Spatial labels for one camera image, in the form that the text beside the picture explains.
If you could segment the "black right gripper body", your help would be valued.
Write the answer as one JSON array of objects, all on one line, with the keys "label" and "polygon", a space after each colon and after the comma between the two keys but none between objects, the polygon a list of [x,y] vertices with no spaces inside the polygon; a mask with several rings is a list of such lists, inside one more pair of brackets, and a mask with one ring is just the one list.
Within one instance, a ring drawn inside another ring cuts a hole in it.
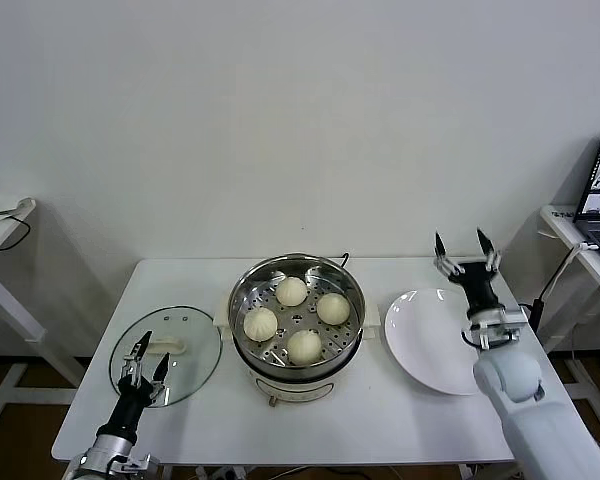
[{"label": "black right gripper body", "polygon": [[462,262],[459,267],[449,275],[449,281],[464,290],[468,315],[503,308],[491,285],[496,273],[486,269],[485,261]]}]

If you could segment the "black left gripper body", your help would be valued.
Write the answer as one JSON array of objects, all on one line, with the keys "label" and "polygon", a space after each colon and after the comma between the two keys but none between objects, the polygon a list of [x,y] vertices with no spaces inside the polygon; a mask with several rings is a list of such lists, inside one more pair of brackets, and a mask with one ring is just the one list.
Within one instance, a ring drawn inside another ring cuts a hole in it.
[{"label": "black left gripper body", "polygon": [[100,426],[98,435],[136,436],[141,415],[152,404],[152,384],[144,377],[140,385],[132,383],[126,375],[118,382],[120,395],[107,423]]}]

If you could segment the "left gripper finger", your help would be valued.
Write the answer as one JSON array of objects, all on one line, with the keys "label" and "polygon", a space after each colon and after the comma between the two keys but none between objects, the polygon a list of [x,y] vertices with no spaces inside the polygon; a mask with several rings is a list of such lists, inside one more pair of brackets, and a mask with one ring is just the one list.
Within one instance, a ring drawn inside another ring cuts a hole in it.
[{"label": "left gripper finger", "polygon": [[165,390],[165,379],[170,365],[170,354],[165,353],[158,363],[150,381],[149,403],[153,405]]},{"label": "left gripper finger", "polygon": [[132,347],[129,354],[124,357],[124,364],[121,371],[121,377],[130,377],[130,384],[139,388],[142,381],[142,359],[149,346],[152,331],[148,330]]}]

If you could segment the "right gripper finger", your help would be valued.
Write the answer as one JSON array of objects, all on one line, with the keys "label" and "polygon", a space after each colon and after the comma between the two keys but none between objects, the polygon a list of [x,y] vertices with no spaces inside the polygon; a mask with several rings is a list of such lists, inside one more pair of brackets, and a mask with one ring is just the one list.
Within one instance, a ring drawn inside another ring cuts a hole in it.
[{"label": "right gripper finger", "polygon": [[459,263],[447,256],[446,248],[438,232],[435,232],[434,254],[434,266],[448,280],[457,282],[465,273],[465,269]]},{"label": "right gripper finger", "polygon": [[501,263],[501,252],[494,247],[490,238],[480,228],[477,228],[476,232],[483,253],[480,263],[487,272],[498,272]]}]

